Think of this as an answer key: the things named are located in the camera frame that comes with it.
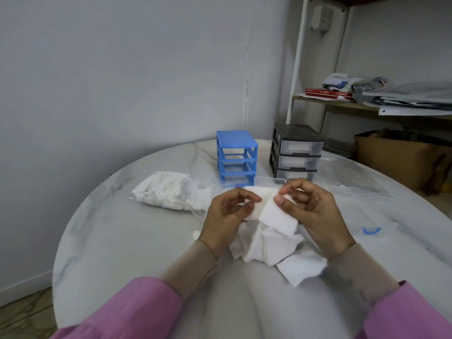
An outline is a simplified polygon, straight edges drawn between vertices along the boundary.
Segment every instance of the blue curved strip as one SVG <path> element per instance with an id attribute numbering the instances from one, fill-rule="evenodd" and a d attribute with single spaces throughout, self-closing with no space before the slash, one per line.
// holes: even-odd
<path id="1" fill-rule="evenodd" d="M 368 231 L 365 227 L 363 227 L 364 234 L 372 235 L 372 234 L 377 234 L 380 231 L 381 231 L 381 227 L 378 227 L 376 230 L 373 230 L 373 231 Z"/>

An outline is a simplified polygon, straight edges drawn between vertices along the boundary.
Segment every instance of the hand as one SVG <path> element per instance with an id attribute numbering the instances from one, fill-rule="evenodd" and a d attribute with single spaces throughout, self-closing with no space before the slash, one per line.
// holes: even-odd
<path id="1" fill-rule="evenodd" d="M 234 188 L 212 199 L 199 240 L 212 251 L 216 260 L 234 240 L 240 224 L 251 214 L 255 202 L 262 199 L 242 188 Z"/>
<path id="2" fill-rule="evenodd" d="M 330 192 L 298 178 L 287 182 L 279 194 L 274 198 L 275 203 L 304 225 L 329 261 L 356 244 Z M 281 196 L 284 194 L 289 194 L 297 204 Z"/>

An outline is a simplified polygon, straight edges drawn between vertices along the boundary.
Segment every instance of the pink sleeve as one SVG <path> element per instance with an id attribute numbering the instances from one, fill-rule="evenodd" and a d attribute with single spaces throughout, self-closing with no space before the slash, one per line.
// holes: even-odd
<path id="1" fill-rule="evenodd" d="M 452 325 L 405 282 L 375 305 L 356 338 L 446 339 Z"/>
<path id="2" fill-rule="evenodd" d="M 52 339 L 164 339 L 181 308 L 182 299 L 163 281 L 135 278 L 80 325 L 62 328 Z"/>

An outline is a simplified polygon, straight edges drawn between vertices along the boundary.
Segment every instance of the cardboard box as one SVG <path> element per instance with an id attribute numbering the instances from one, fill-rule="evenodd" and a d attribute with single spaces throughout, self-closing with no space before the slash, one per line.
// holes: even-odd
<path id="1" fill-rule="evenodd" d="M 402 131 L 355 135 L 354 158 L 412 190 L 438 193 L 452 165 L 452 143 L 427 136 L 424 142 L 403 141 Z"/>

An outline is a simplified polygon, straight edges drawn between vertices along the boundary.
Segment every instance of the blue plastic piece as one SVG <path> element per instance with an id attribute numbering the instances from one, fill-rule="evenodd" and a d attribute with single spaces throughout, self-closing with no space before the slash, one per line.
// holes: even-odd
<path id="1" fill-rule="evenodd" d="M 226 153 L 225 149 L 234 149 Z M 217 131 L 217 167 L 225 187 L 254 185 L 258 144 L 245 130 Z"/>
<path id="2" fill-rule="evenodd" d="M 368 235 L 377 234 L 377 233 L 380 232 L 380 231 L 381 231 L 381 227 L 377 227 L 377 228 L 374 229 L 374 230 L 368 230 L 368 229 L 366 229 L 365 227 L 363 227 L 363 232 L 364 232 L 364 234 L 368 234 Z"/>

